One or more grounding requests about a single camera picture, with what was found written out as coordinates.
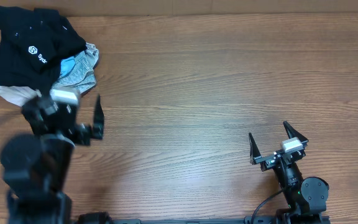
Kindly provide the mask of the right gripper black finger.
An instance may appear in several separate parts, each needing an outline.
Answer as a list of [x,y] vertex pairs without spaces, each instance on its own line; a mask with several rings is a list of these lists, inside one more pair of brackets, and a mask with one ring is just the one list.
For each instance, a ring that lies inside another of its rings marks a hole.
[[307,145],[308,139],[299,133],[295,128],[293,128],[288,121],[283,122],[283,126],[285,128],[285,131],[288,135],[288,137],[291,138],[298,138],[302,145]]
[[249,133],[249,144],[250,144],[250,163],[258,164],[260,163],[260,159],[262,158],[259,148],[256,145],[256,142],[253,138],[252,133]]

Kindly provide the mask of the black t-shirt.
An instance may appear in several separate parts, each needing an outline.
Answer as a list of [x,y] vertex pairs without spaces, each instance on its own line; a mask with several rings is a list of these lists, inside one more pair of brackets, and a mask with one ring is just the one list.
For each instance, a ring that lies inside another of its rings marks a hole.
[[86,49],[86,41],[57,10],[0,6],[0,86],[48,92],[63,59]]

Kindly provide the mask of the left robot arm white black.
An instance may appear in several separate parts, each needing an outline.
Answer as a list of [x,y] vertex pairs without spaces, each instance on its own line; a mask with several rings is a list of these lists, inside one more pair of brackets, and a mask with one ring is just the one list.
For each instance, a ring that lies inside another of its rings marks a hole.
[[71,223],[71,199],[63,192],[71,156],[77,145],[102,139],[101,100],[93,124],[76,123],[78,98],[36,96],[21,109],[32,133],[15,135],[0,152],[9,223]]

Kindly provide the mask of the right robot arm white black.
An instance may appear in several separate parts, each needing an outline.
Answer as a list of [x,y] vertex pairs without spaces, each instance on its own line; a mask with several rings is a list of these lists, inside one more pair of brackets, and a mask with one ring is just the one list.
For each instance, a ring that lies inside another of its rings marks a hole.
[[273,170],[280,190],[258,205],[250,222],[257,223],[258,211],[276,196],[283,194],[287,208],[278,209],[270,217],[270,223],[329,223],[329,217],[322,216],[326,211],[329,184],[320,177],[304,178],[297,161],[306,156],[308,138],[293,128],[288,121],[283,122],[288,139],[282,141],[280,149],[272,155],[262,156],[256,141],[249,133],[250,163],[259,165],[261,171]]

